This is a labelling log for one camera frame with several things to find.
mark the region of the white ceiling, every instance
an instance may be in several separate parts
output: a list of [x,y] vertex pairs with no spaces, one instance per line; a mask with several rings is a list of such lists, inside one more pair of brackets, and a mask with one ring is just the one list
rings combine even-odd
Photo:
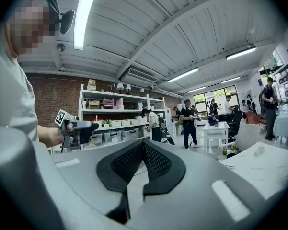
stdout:
[[[78,0],[58,3],[62,12],[76,11]],[[65,44],[64,52],[47,43],[19,62],[26,72],[64,68],[104,80],[118,80],[132,66],[156,77],[159,88],[181,94],[253,72],[276,48],[284,24],[269,0],[94,0],[84,50],[73,49],[72,28],[55,38]],[[225,60],[248,43],[258,49]],[[194,67],[200,71],[167,83]]]

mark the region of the floor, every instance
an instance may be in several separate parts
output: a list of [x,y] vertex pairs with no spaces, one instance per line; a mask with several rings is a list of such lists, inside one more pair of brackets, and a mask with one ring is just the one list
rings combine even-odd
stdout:
[[[222,150],[218,149],[217,142],[215,143],[215,146],[212,144],[212,148],[208,148],[207,153],[204,152],[203,144],[204,144],[204,134],[203,134],[203,126],[199,126],[196,128],[197,132],[197,141],[199,145],[202,145],[200,148],[193,148],[190,147],[190,150],[193,152],[199,152],[202,154],[205,154],[207,156],[210,156],[214,159],[217,159],[217,156],[222,154]],[[183,145],[183,136],[176,136],[173,138],[175,145],[177,147],[180,147],[181,149],[184,149]],[[260,134],[260,137],[257,142],[262,142],[268,145],[280,147],[283,149],[288,149],[288,138],[282,137],[276,139],[273,139],[272,141],[265,139],[265,134]],[[131,217],[136,213],[136,211],[140,208],[140,206],[143,204],[143,195],[142,195],[142,189],[145,184],[147,184],[148,181],[148,174],[145,164],[142,164],[142,166],[139,168],[139,170],[136,172],[135,176],[129,183],[127,187],[127,193],[128,193],[128,200],[129,200],[129,207],[130,207],[130,214]]]

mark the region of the chair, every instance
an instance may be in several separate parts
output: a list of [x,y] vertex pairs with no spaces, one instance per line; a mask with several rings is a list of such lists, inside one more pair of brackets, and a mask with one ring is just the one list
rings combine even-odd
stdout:
[[236,145],[239,150],[244,151],[253,146],[260,134],[260,126],[254,124],[240,124],[239,132],[235,138],[235,142],[220,145],[221,148],[225,146]]
[[252,111],[246,112],[246,123],[259,125],[260,124],[260,115],[256,115]]
[[230,136],[231,141],[233,141],[233,137],[235,137],[239,132],[241,119],[242,112],[236,111],[233,114],[233,122],[228,123],[228,125],[230,126],[230,129],[228,130],[228,135]]

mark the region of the air conditioner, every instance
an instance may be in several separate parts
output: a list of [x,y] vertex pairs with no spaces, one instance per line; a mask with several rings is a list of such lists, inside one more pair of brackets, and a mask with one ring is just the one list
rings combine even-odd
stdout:
[[139,87],[150,87],[153,83],[156,83],[157,80],[157,78],[135,68],[129,68],[121,77],[122,82]]

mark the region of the dark pants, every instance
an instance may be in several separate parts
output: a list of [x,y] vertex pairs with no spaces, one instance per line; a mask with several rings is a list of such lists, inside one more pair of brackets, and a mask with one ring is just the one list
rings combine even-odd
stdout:
[[267,131],[266,137],[270,137],[273,134],[274,123],[276,119],[276,112],[275,109],[265,109],[266,113],[266,122],[267,122]]
[[162,141],[162,136],[160,134],[160,127],[152,128],[152,140]]
[[191,134],[193,138],[193,143],[197,145],[197,134],[196,134],[196,129],[194,125],[187,125],[184,127],[184,146],[185,148],[188,148],[188,136]]

